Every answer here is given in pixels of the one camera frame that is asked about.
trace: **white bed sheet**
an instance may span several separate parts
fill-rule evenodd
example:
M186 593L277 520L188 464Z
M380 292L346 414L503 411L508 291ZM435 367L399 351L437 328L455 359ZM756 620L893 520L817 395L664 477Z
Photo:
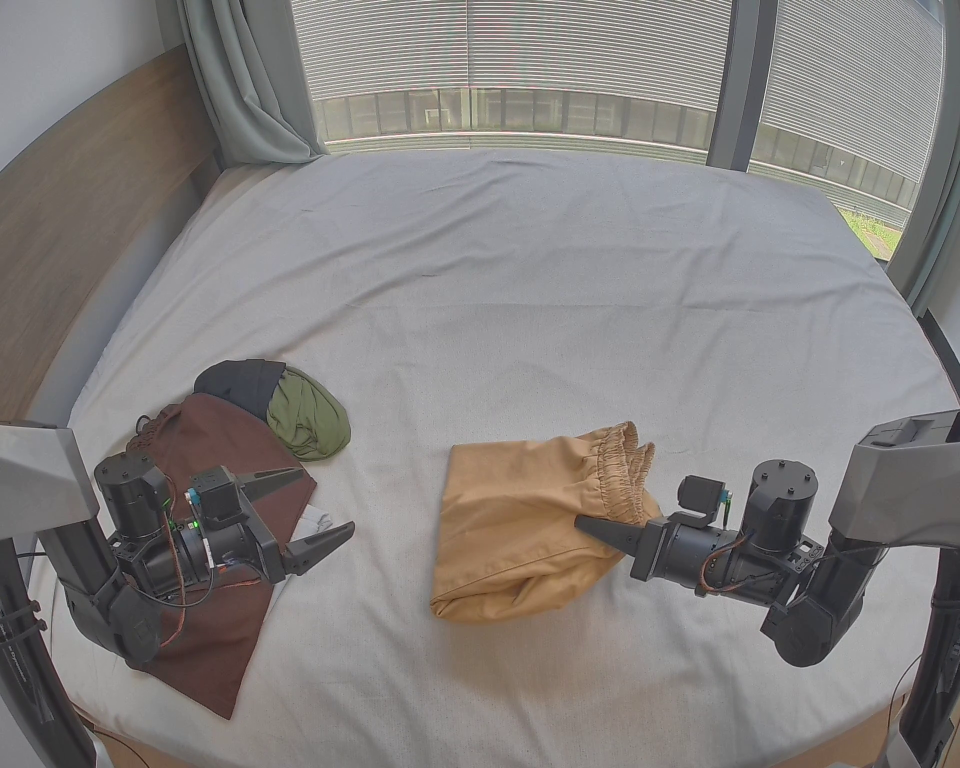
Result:
M892 552L818 666L763 610L621 564L559 612L486 627L428 610L456 443L624 419L689 473L816 468L825 540L853 443L956 407L883 272L817 191L644 159L538 152L325 157L227 174L114 334L71 425L93 468L225 358L286 360L348 409L309 465L354 539L294 579L225 721L83 639L56 598L67 692L203 766L764 765L885 706L922 646L932 550ZM106 513L101 515L108 530ZM38 562L45 609L54 579Z

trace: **green cloth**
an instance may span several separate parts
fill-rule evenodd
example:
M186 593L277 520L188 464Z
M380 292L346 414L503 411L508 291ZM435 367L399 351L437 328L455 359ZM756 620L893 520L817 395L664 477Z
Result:
M304 462L328 459L350 442L350 422L336 397L287 366L267 406L267 424Z

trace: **grass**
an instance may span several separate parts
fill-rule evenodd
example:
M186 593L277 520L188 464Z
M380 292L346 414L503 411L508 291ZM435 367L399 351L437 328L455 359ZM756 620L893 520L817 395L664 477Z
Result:
M872 219L870 216L864 216L862 213L854 213L843 208L838 208L838 210L847 225L860 238L860 242L866 246L870 253L884 261L890 258L897 249L897 244L902 235L899 229L887 227L883 222Z

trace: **tan shorts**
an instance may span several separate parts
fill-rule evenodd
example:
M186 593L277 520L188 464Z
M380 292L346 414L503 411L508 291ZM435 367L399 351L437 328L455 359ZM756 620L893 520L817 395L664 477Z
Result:
M440 512L430 610L485 623L562 608L623 554L573 527L576 515L642 525L652 443L630 421L545 443L454 445Z

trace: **curtain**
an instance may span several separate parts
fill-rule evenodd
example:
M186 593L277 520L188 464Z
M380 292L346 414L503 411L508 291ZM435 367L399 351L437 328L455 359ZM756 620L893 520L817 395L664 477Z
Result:
M178 0L180 25L226 165L326 154L288 0Z
M944 2L944 75L937 127L917 203L887 276L916 317L925 312L960 237L960 2Z

